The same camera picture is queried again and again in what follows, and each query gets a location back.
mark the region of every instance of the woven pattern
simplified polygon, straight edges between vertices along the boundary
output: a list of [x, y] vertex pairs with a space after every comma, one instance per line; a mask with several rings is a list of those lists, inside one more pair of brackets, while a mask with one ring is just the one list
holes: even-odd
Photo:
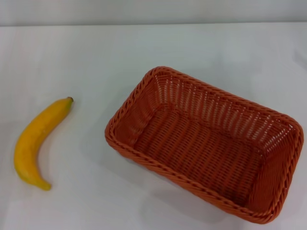
[[144, 76], [105, 136], [124, 157], [260, 224], [279, 215], [304, 141], [289, 116], [168, 67]]

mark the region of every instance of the yellow banana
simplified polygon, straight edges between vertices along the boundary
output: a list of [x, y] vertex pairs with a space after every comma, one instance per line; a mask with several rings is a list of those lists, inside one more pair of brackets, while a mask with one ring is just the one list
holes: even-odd
[[71, 97], [55, 101], [34, 118], [20, 135], [15, 147], [14, 166], [25, 182], [44, 190], [51, 189], [51, 184], [40, 175], [37, 154], [48, 134], [67, 116], [72, 102]]

